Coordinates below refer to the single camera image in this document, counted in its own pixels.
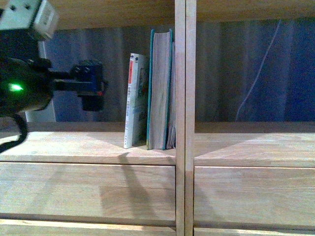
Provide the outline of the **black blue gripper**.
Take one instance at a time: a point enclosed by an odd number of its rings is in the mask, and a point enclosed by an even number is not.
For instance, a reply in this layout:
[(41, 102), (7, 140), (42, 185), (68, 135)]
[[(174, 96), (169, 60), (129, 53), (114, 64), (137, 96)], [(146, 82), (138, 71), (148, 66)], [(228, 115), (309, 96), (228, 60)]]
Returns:
[(102, 62), (96, 59), (82, 60), (72, 67), (70, 75), (74, 79), (74, 91), (81, 98), (82, 109), (101, 111), (106, 88)]

